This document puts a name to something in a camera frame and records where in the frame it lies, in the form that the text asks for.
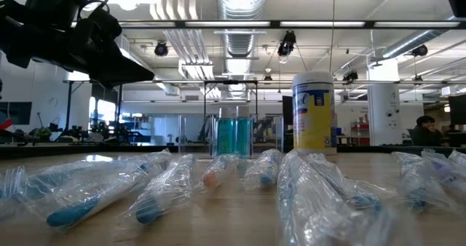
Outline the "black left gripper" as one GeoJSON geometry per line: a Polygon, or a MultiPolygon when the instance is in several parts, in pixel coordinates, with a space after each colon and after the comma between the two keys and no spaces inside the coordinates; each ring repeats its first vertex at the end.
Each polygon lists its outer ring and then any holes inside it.
{"type": "Polygon", "coordinates": [[[115,39],[122,34],[118,20],[95,9],[77,22],[72,33],[54,29],[23,5],[0,5],[0,51],[8,62],[27,68],[33,60],[79,71],[104,87],[152,80],[154,73],[125,57],[115,39]]]}

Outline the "clear acrylic organizer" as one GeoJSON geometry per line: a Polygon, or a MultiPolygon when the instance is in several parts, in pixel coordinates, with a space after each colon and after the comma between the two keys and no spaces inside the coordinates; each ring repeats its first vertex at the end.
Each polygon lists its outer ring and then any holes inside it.
{"type": "MultiPolygon", "coordinates": [[[[285,126],[283,117],[278,114],[268,114],[251,117],[250,156],[257,157],[269,149],[285,150],[285,126]]],[[[236,152],[236,118],[234,118],[234,152],[236,152]]],[[[210,157],[216,155],[216,133],[218,116],[215,114],[181,115],[179,134],[175,139],[181,153],[190,151],[206,153],[210,157]]]]}

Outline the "teal mouthwash bottle white cap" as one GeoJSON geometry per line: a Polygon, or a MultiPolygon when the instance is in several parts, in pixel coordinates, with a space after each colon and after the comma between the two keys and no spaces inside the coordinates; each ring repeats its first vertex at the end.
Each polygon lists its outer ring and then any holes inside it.
{"type": "Polygon", "coordinates": [[[250,156],[251,117],[247,106],[237,107],[236,117],[236,152],[240,158],[250,156]]]}
{"type": "Polygon", "coordinates": [[[220,107],[217,133],[216,133],[216,154],[232,154],[234,153],[234,114],[228,107],[220,107]]]}

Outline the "orange white toothbrush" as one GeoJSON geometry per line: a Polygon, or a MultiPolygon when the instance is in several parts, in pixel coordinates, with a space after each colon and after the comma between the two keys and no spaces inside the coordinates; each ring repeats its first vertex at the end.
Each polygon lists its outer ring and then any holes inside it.
{"type": "Polygon", "coordinates": [[[234,171],[239,157],[236,154],[222,154],[217,156],[205,169],[196,190],[206,192],[219,187],[234,171]]]}

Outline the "black computer monitor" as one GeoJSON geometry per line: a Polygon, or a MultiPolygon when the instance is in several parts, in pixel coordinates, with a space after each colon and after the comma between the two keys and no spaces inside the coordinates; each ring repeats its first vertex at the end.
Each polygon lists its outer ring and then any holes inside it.
{"type": "Polygon", "coordinates": [[[456,125],[466,124],[466,95],[449,97],[451,123],[456,125]]]}
{"type": "Polygon", "coordinates": [[[291,96],[282,96],[283,104],[283,124],[286,130],[293,129],[293,98],[291,96]]]}
{"type": "Polygon", "coordinates": [[[32,102],[0,102],[0,122],[11,119],[13,124],[27,125],[31,119],[32,102]]]}

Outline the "yellow white Lysol wipes canister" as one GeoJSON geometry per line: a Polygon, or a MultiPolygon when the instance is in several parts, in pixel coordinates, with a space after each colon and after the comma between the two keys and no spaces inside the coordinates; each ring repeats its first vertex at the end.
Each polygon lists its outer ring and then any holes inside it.
{"type": "Polygon", "coordinates": [[[294,76],[293,147],[304,154],[337,152],[333,77],[325,71],[294,76]]]}

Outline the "white round pillar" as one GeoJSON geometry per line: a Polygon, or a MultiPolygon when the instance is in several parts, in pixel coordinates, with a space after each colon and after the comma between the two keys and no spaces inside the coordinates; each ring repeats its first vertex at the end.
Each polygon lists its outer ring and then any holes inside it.
{"type": "Polygon", "coordinates": [[[387,60],[368,68],[369,131],[372,146],[396,145],[403,142],[398,64],[387,60]]]}

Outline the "person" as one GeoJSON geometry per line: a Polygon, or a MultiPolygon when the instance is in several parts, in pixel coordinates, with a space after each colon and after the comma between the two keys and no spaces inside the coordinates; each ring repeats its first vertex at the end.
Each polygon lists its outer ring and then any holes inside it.
{"type": "Polygon", "coordinates": [[[435,119],[424,115],[416,120],[416,126],[410,133],[415,146],[441,146],[442,133],[435,128],[435,119]]]}

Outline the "silver ventilation duct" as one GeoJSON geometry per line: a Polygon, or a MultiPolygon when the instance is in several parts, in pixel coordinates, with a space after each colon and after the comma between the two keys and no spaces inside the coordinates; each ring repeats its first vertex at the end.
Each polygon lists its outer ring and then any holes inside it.
{"type": "Polygon", "coordinates": [[[429,42],[445,34],[446,32],[448,32],[448,30],[415,31],[412,34],[383,49],[378,55],[376,55],[376,59],[392,59],[399,55],[405,54],[417,47],[422,46],[426,42],[429,42]]]}
{"type": "MultiPolygon", "coordinates": [[[[222,20],[258,20],[265,0],[218,0],[222,20]]],[[[231,80],[245,80],[250,73],[256,35],[252,30],[227,30],[223,35],[225,72],[231,80]]]]}

